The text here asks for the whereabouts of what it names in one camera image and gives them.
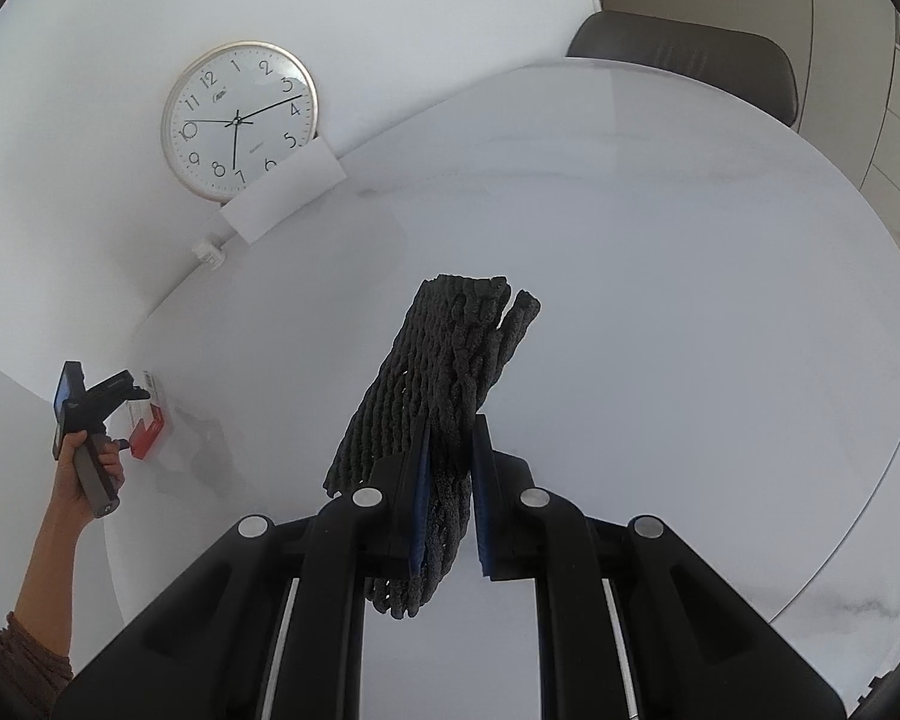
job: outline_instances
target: silver clock frame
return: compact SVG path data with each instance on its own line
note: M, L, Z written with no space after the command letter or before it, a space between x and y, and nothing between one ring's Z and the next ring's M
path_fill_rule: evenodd
M192 76L193 72L200 65L209 62L212 59L216 59L218 56L223 55L226 52L231 52L231 50L245 49L246 47L253 47L254 49L268 49L272 52L276 52L279 55L285 57L285 59L290 60L290 62L292 62L293 65L296 66L296 69L300 70L300 73L303 75L303 79L306 80L307 86L310 89L310 98L313 101L314 108L313 120L312 122L310 122L310 132L307 135L307 143L312 141L314 137L317 137L317 117L319 117L317 87L314 86L314 79L310 75L310 72L307 70L303 62L301 62L294 55L288 52L288 50L281 49L281 47L275 46L273 43L263 43L259 40L238 40L234 43L226 43L222 46L218 46L216 47L216 49L209 50L205 55L202 55L201 57L195 59L187 66L186 70L184 70L180 74L175 84L173 84L173 89L170 90L170 95L168 96L166 103L164 103L163 118L160 119L160 143L163 146L163 155L167 160L167 164L173 171L173 175L178 177L180 183L197 196L203 197L204 199L211 200L221 205L226 205L233 198L227 197L226 199L221 199L220 197L212 196L211 194L207 194L205 191L197 189L197 187L195 187L191 183L190 177L186 175L186 173L183 172L183 170L180 169L180 166L176 163L175 153L173 152L173 144L170 142L170 119L173 117L173 105L175 105L176 99L179 97L180 92L183 91L183 87L186 82L190 80L190 76Z

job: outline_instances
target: gray chair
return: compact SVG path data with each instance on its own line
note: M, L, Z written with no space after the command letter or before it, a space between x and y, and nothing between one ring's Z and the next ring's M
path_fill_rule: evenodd
M790 127L794 69L772 40L697 23L604 10L577 30L567 56L616 59L678 73L746 100Z

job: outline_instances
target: white table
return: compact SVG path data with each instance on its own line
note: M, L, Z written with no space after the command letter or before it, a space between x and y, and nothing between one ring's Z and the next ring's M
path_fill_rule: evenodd
M135 338L170 427L106 520L125 617L243 514L325 503L442 272L543 304L487 399L497 448L591 517L664 518L768 619L797 596L900 445L900 254L835 167L718 90L586 60L482 81L341 162ZM533 589L483 580L471 533L418 618L368 613L364 663L370 720L535 716Z

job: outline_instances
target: dark gray towel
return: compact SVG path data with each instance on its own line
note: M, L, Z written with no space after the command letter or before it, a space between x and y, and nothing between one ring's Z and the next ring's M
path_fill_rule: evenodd
M424 281L327 472L328 495L352 493L367 483L379 458L409 451L418 415L429 420L423 569L410 581L367 583L367 599L381 613L415 616L457 556L470 519L467 447L477 409L540 311L539 301L521 290L503 317L510 296L504 276Z

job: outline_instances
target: white paper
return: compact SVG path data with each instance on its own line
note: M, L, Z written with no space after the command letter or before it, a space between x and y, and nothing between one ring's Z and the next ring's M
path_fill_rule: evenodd
M314 138L221 208L223 218L252 244L298 208L337 186L346 173L323 138Z

